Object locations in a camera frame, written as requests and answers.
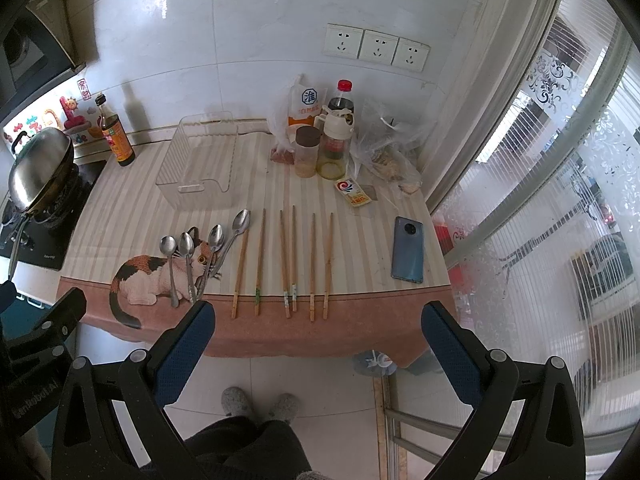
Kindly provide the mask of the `blue smartphone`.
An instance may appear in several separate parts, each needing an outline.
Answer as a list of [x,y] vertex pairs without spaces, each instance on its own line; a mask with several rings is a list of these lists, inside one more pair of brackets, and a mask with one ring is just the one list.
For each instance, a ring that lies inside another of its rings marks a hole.
[[396,217],[390,275],[395,280],[422,284],[423,267],[423,224],[405,217]]

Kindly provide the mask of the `large steel spoon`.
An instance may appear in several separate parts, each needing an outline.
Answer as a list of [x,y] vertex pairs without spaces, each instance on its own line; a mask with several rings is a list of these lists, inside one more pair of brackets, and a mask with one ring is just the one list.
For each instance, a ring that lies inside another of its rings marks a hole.
[[250,227],[250,211],[246,208],[240,210],[234,217],[231,226],[231,235],[222,246],[221,251],[217,254],[217,259],[213,266],[209,270],[208,276],[210,278],[216,278],[218,275],[222,265],[224,264],[224,259],[227,257],[228,252],[235,242],[235,240],[242,235],[245,231]]

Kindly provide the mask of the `right grey slipper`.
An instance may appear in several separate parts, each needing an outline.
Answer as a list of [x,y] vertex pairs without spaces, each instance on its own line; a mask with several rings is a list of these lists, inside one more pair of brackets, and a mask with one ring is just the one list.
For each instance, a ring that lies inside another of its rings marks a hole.
[[267,414],[267,419],[285,422],[289,425],[294,419],[296,419],[299,409],[300,401],[297,396],[294,396],[292,393],[282,393],[271,405]]

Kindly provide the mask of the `left grey slipper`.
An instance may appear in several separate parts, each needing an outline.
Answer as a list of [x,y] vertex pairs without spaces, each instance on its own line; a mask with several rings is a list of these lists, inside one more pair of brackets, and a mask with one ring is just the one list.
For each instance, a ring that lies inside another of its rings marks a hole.
[[253,419],[255,413],[252,401],[239,387],[229,387],[221,393],[221,406],[227,417],[246,417]]

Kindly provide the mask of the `white salt bag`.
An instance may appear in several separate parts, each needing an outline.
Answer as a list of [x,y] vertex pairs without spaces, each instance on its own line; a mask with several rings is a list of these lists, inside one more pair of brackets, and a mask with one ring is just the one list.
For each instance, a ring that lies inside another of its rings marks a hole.
[[274,154],[294,152],[292,136],[298,128],[314,124],[327,95],[328,89],[306,74],[298,74],[277,93],[267,115],[267,125],[274,136]]

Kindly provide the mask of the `steel wok with lid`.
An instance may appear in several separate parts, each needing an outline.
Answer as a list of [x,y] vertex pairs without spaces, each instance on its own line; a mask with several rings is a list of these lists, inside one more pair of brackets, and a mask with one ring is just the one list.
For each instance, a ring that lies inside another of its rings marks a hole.
[[50,206],[67,181],[74,163],[72,141],[62,131],[45,128],[15,156],[9,172],[11,200],[21,214]]

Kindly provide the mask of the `clear plastic organizer tray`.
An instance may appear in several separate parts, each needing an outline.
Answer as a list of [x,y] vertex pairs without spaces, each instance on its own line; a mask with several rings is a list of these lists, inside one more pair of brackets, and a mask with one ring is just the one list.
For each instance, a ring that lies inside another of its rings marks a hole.
[[169,205],[178,211],[229,208],[238,139],[238,126],[226,110],[183,117],[155,181]]

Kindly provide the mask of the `small steel spoon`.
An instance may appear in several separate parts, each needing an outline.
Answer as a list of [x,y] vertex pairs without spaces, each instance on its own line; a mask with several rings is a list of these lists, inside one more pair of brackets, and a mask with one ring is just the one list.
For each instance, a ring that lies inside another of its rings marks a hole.
[[167,265],[168,265],[170,300],[171,300],[171,307],[173,308],[179,307],[179,298],[178,298],[177,289],[175,285],[174,269],[172,268],[172,256],[174,255],[176,249],[177,249],[177,241],[175,237],[171,235],[165,235],[160,239],[160,252],[166,258]]
[[188,285],[188,293],[190,304],[195,302],[195,288],[192,269],[192,257],[195,250],[195,244],[192,236],[188,232],[183,232],[179,237],[179,252],[186,264],[186,284]]

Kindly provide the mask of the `black gas stove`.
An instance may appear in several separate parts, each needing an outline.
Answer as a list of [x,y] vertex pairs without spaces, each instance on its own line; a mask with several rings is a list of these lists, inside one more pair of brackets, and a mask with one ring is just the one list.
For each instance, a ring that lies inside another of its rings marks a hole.
[[56,202],[27,221],[17,253],[19,262],[62,269],[81,211],[105,166],[105,160],[73,166],[72,180]]

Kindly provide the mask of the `white wall socket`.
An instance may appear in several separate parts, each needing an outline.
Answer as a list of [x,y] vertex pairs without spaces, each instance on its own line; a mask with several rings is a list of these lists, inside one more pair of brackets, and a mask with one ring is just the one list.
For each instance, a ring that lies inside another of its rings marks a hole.
[[402,70],[410,70],[410,72],[422,73],[430,51],[431,48],[427,44],[400,38],[392,66]]
[[358,27],[327,24],[322,53],[356,60],[359,55],[364,30]]
[[358,54],[360,61],[391,66],[399,38],[366,29]]

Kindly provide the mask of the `brown lid spice jar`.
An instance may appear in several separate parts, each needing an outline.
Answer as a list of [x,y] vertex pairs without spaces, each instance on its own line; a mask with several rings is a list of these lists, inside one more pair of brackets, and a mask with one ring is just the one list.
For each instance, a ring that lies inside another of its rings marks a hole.
[[321,132],[313,126],[296,130],[294,144],[294,170],[297,177],[311,178],[316,173]]

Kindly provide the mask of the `small seasoning packet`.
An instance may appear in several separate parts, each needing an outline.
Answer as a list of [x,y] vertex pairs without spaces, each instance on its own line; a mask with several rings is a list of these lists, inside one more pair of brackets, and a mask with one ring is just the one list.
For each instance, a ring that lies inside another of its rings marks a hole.
[[347,200],[350,206],[359,208],[372,202],[372,198],[352,178],[336,180],[334,188]]

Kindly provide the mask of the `red cap soy bottle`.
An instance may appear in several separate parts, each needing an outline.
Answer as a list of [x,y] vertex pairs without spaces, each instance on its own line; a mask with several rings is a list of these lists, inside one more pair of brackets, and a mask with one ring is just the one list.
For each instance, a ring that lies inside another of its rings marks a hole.
[[355,104],[352,102],[352,82],[348,79],[340,79],[336,85],[336,95],[329,100],[329,110],[349,110],[355,111]]

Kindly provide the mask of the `grey slipper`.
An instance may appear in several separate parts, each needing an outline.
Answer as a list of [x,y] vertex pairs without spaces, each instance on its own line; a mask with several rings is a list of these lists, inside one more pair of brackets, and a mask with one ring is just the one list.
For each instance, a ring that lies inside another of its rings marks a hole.
[[221,393],[221,406],[227,417],[246,417],[253,419],[255,413],[252,401],[239,387],[229,387]]
[[285,422],[289,425],[294,419],[296,419],[299,409],[300,401],[297,396],[294,396],[292,393],[282,393],[271,405],[267,414],[267,419]]

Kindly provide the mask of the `brown sauce bottle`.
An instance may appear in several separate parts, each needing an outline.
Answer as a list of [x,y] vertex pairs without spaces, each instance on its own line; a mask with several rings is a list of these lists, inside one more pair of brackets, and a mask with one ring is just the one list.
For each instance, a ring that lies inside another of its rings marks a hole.
[[94,102],[96,102],[100,113],[98,126],[101,129],[102,136],[107,140],[107,144],[110,146],[119,165],[123,167],[130,165],[136,158],[136,154],[134,154],[134,149],[129,142],[118,114],[108,106],[106,96],[103,93],[98,93],[94,98]]

